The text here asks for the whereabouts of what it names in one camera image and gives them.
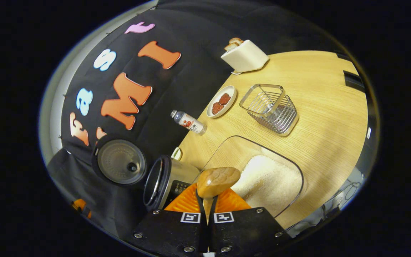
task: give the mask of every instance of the bottle label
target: bottle label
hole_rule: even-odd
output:
[[[189,116],[188,114],[184,114],[178,124],[197,134],[199,134],[204,127],[204,124],[199,122],[197,119]]]

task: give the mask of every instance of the rice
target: rice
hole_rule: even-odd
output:
[[[252,208],[264,207],[271,215],[279,214],[297,196],[301,175],[287,165],[263,155],[248,161],[233,189]]]

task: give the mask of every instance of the screw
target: screw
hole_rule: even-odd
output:
[[[183,248],[184,252],[194,252],[194,248],[193,247],[185,247]]]
[[[229,252],[231,250],[231,247],[223,247],[220,251],[221,252]]]

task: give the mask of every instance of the metal wire basket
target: metal wire basket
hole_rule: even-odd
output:
[[[256,84],[239,105],[261,125],[281,136],[287,136],[299,120],[296,107],[282,86]]]

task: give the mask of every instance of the clear plastic bin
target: clear plastic bin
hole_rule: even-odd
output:
[[[252,208],[265,207],[276,218],[299,197],[304,175],[291,160],[240,136],[227,138],[201,172],[234,167],[241,171],[231,187]]]

